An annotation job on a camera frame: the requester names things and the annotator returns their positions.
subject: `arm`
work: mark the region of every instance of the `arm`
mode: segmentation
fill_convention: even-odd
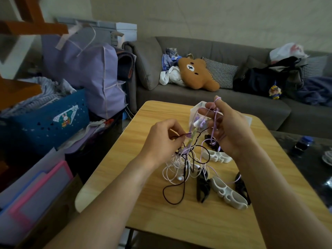
[[[206,108],[210,107],[218,107],[223,113],[216,119],[214,137],[235,160],[243,176],[267,248],[331,248],[330,231],[295,194],[259,146],[243,115],[222,100],[216,100],[215,105],[207,103]],[[206,109],[199,113],[214,116]],[[210,120],[210,134],[213,126]]]
[[[117,248],[147,178],[170,160],[184,141],[184,136],[172,141],[176,134],[171,129],[185,134],[173,119],[152,126],[140,154],[45,249]]]

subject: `houndstooth pillow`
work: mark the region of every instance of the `houndstooth pillow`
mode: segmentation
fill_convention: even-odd
[[[302,78],[322,76],[326,62],[327,56],[307,58],[307,64],[301,68]]]
[[[233,88],[233,79],[238,69],[237,66],[223,64],[205,57],[202,57],[202,59],[206,63],[207,70],[211,73],[212,78],[218,82],[220,88]]]

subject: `hand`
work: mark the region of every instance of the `hand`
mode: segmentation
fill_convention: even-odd
[[[162,163],[171,160],[174,152],[185,141],[186,132],[175,119],[157,122],[150,129],[143,148],[139,153],[154,171]]]
[[[209,134],[212,134],[214,126],[214,112],[208,112],[208,109],[213,110],[217,107],[222,112],[223,116],[217,114],[213,137],[218,141],[222,150],[234,160],[241,155],[244,148],[257,144],[246,118],[240,112],[232,109],[226,102],[219,99],[215,103],[206,103],[205,107],[207,109],[201,108],[198,113],[201,115],[207,113],[206,116],[211,118],[207,124]]]

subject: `sofa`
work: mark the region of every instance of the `sofa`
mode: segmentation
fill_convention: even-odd
[[[128,105],[133,112],[148,100],[196,105],[202,100],[212,101],[218,95],[235,110],[259,117],[269,130],[332,139],[332,108],[329,107],[306,105],[289,98],[272,100],[226,89],[209,92],[175,84],[159,84],[161,57],[166,48],[177,48],[180,56],[192,53],[194,58],[204,56],[237,66],[245,63],[249,55],[268,63],[272,49],[179,37],[151,37],[125,42],[123,47],[137,56],[133,79],[127,83]],[[305,52],[310,56],[328,55]],[[332,54],[328,56],[323,75],[332,77]]]

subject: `blue basket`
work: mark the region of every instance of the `blue basket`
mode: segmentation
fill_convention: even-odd
[[[88,124],[82,89],[33,112],[0,118],[0,145],[5,151],[45,155]]]

